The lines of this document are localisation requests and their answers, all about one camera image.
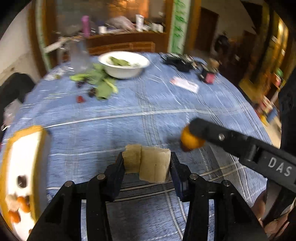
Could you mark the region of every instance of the person's hand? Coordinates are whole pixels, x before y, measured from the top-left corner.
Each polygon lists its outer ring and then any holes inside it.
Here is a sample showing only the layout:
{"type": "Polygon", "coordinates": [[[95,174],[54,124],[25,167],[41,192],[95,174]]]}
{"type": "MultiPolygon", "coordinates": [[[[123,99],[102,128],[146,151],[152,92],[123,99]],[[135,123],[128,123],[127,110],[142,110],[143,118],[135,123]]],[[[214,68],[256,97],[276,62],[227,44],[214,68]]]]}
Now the person's hand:
{"type": "Polygon", "coordinates": [[[256,199],[253,207],[251,208],[254,212],[256,218],[258,218],[260,224],[264,228],[265,233],[270,239],[273,239],[275,235],[278,237],[280,236],[285,228],[288,226],[289,222],[287,222],[288,214],[291,211],[291,209],[278,219],[268,223],[265,227],[263,226],[263,223],[261,221],[261,217],[263,216],[265,212],[265,202],[266,202],[266,191],[263,191],[258,198],[256,199]]]}

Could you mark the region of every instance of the purple bottle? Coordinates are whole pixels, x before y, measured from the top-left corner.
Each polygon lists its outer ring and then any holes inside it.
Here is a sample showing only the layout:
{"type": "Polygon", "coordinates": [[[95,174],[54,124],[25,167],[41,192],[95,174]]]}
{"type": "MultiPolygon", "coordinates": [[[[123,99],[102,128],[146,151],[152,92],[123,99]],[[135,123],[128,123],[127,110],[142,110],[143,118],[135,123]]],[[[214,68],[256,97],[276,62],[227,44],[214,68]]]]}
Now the purple bottle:
{"type": "Polygon", "coordinates": [[[81,21],[82,21],[82,32],[84,34],[84,37],[87,38],[90,35],[89,16],[84,15],[81,18],[81,21]]]}

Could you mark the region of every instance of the screw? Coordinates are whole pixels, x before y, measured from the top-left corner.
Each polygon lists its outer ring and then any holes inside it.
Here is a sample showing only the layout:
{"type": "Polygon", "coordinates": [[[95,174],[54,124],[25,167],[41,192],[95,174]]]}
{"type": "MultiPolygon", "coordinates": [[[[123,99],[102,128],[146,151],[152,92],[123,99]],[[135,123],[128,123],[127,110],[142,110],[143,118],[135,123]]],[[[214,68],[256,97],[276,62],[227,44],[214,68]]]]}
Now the screw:
{"type": "Polygon", "coordinates": [[[66,186],[66,187],[70,187],[70,186],[72,186],[72,184],[73,184],[72,181],[66,181],[66,182],[65,182],[65,186],[66,186]]]}
{"type": "Polygon", "coordinates": [[[198,178],[198,175],[196,173],[191,173],[189,177],[192,180],[196,180],[198,178]]]}
{"type": "Polygon", "coordinates": [[[218,135],[218,138],[219,138],[220,141],[224,141],[225,136],[223,134],[219,134],[218,135]]]}
{"type": "Polygon", "coordinates": [[[231,182],[228,181],[228,180],[224,180],[223,182],[223,185],[226,186],[226,187],[229,187],[231,185],[231,182]]]}
{"type": "Polygon", "coordinates": [[[106,178],[105,174],[99,174],[96,176],[98,180],[104,180],[106,178]]]}

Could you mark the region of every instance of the blue object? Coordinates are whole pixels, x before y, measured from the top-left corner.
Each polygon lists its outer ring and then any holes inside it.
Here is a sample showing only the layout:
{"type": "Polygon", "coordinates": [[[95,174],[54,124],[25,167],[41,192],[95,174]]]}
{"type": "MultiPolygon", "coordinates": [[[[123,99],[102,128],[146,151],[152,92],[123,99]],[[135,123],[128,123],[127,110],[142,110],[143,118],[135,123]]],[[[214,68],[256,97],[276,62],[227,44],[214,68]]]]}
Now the blue object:
{"type": "MultiPolygon", "coordinates": [[[[45,76],[26,96],[7,130],[0,160],[14,132],[42,125],[52,134],[47,194],[54,196],[68,180],[80,183],[103,173],[127,144],[159,146],[175,151],[180,163],[206,180],[230,180],[251,206],[266,188],[262,175],[243,167],[236,157],[212,144],[189,153],[180,148],[181,131],[195,117],[271,143],[251,105],[220,74],[212,85],[207,85],[192,70],[181,73],[164,65],[158,54],[143,55],[151,61],[150,66],[137,78],[118,80],[118,94],[106,101],[88,97],[89,84],[78,89],[69,77],[51,80],[45,76]],[[197,83],[198,93],[171,84],[174,76],[197,83]],[[78,95],[86,102],[77,103],[78,95]]],[[[126,174],[121,188],[117,201],[107,203],[114,241],[181,239],[189,203],[179,202],[172,182],[149,184],[140,181],[138,174],[126,174]]],[[[213,240],[214,203],[209,205],[209,240],[213,240]]],[[[86,204],[82,203],[82,240],[86,240],[85,212],[86,204]]]]}
{"type": "Polygon", "coordinates": [[[278,110],[274,106],[273,109],[267,115],[267,122],[270,123],[278,115],[278,110]]]}

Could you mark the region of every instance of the bowl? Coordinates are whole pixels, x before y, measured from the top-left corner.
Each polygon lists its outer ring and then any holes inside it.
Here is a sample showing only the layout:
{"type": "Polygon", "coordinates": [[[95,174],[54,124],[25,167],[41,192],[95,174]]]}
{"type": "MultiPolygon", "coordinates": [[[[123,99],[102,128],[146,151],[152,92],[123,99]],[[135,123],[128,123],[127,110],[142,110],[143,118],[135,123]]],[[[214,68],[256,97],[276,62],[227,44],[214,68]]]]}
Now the bowl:
{"type": "Polygon", "coordinates": [[[108,75],[117,79],[137,77],[150,64],[150,61],[144,56],[128,51],[113,51],[102,54],[99,56],[99,62],[104,65],[108,75]],[[131,66],[113,65],[109,59],[110,57],[126,60],[131,66]]]}

